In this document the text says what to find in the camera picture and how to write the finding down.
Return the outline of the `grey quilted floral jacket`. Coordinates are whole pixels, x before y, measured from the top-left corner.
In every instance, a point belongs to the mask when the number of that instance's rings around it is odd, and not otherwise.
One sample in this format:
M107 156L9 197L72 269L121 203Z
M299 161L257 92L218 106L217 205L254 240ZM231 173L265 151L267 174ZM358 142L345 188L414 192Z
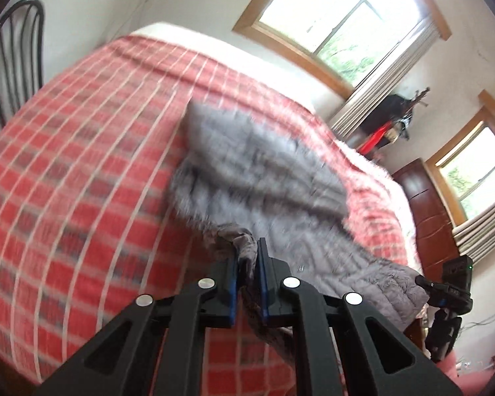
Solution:
M416 272L358 245L344 228L347 192L339 176L299 141L280 135L242 111L187 105L187 156L172 176L177 215L200 230L218 257L240 263L240 292L255 335L287 362L293 332L262 319L255 286L256 243L321 294L354 291L399 330L427 302Z

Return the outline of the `coat rack with clothes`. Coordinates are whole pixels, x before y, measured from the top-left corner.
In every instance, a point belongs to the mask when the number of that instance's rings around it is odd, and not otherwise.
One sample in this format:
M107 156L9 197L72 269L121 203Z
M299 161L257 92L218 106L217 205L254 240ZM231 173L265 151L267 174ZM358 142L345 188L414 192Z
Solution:
M384 98L379 105L359 125L366 137L357 147L358 153L371 157L379 149L398 139L409 140L409 127L417 105L427 106L424 98L430 92L427 87L416 91L416 95L407 99L398 94Z

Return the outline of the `dark wooden cabinet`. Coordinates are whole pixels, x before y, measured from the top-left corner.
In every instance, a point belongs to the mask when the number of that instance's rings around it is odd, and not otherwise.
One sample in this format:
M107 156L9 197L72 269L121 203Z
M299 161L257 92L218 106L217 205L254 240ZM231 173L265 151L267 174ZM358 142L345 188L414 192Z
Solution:
M405 165L392 178L401 185L416 227L417 254L423 275L441 281L445 262L460 256L452 222L421 159Z

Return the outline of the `small wooden framed window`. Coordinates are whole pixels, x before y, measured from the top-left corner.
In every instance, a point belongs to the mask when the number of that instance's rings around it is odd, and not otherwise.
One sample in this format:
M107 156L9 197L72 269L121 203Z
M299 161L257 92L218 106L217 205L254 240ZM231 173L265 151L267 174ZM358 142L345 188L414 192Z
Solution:
M495 203L495 98L482 90L478 100L478 112L426 160L455 226Z

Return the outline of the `red plaid bed blanket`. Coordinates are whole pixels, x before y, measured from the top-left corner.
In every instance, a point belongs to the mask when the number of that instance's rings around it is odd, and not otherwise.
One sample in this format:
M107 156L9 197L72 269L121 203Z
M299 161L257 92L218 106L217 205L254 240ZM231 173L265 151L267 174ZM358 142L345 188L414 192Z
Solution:
M371 253L419 267L401 187L316 115L243 69L129 35L45 84L0 132L0 395L29 395L141 292L174 294L211 259L167 200L190 99L242 110L318 151Z

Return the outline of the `white window curtain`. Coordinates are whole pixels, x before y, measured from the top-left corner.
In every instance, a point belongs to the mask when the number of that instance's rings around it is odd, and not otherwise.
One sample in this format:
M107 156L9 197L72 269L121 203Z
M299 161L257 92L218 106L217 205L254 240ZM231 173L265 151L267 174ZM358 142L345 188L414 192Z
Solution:
M437 39L439 31L432 18L427 16L367 74L340 111L328 122L335 136L346 139L356 131Z

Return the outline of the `large wooden framed window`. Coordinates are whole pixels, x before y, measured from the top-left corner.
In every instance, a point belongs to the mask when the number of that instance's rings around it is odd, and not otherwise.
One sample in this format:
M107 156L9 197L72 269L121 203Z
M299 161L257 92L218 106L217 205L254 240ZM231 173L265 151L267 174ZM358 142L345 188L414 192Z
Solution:
M233 30L348 99L425 21L451 37L435 0L251 0Z

